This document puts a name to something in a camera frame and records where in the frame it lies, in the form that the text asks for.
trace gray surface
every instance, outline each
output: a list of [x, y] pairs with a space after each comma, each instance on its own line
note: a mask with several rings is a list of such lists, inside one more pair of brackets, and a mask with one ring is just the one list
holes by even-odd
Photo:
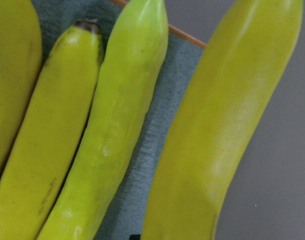
[[[33, 0], [44, 57], [77, 19], [98, 19], [107, 41], [119, 8], [106, 0]], [[232, 0], [166, 0], [169, 22], [207, 42]], [[141, 231], [166, 131], [201, 49], [170, 35], [169, 50], [125, 179], [96, 240], [127, 240]], [[293, 57], [228, 190], [216, 240], [305, 240], [305, 13]]]
[[[233, 0], [165, 0], [169, 22], [208, 42]], [[216, 240], [305, 240], [305, 2], [297, 47], [240, 162]]]

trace gray fabric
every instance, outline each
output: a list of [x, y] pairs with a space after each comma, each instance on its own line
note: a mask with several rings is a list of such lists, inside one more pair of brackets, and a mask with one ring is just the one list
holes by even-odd
[[[40, 20], [44, 59], [59, 35], [77, 20], [97, 19], [106, 46], [121, 11], [107, 0], [32, 2]], [[150, 185], [167, 130], [202, 52], [199, 47], [169, 34], [166, 59], [138, 143], [95, 240], [127, 240], [129, 235], [141, 232]]]

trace dark spot on banana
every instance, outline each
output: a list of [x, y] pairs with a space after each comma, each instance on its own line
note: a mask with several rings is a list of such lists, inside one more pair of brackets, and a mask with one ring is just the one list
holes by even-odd
[[45, 210], [45, 203], [47, 202], [51, 192], [53, 191], [55, 182], [56, 182], [56, 177], [50, 182], [49, 190], [48, 190], [46, 196], [44, 197], [44, 199], [41, 202], [41, 209], [38, 212], [39, 214], [42, 214], [44, 212], [44, 210]]

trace banana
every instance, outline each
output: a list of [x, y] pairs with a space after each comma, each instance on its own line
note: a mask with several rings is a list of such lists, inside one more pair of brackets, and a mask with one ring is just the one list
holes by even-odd
[[103, 59], [100, 28], [80, 21], [54, 44], [0, 180], [0, 240], [34, 240], [88, 117]]
[[214, 240], [240, 159], [296, 46], [302, 0], [236, 0], [167, 133], [141, 240]]
[[0, 172], [34, 89], [42, 35], [30, 0], [0, 0]]
[[91, 240], [121, 183], [168, 46], [163, 0], [131, 0], [108, 40], [89, 120], [38, 240]]

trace yellow banana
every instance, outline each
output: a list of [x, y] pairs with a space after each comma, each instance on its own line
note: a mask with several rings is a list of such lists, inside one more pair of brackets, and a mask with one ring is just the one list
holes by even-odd
[[168, 131], [141, 240], [214, 240], [226, 191], [292, 55], [302, 0], [236, 0]]
[[0, 171], [22, 123], [42, 61], [30, 0], [0, 0]]
[[89, 120], [38, 240], [91, 240], [128, 167], [168, 45], [164, 0], [131, 0], [108, 40]]
[[102, 36], [81, 21], [54, 44], [0, 180], [0, 240], [34, 240], [54, 204], [88, 116]]

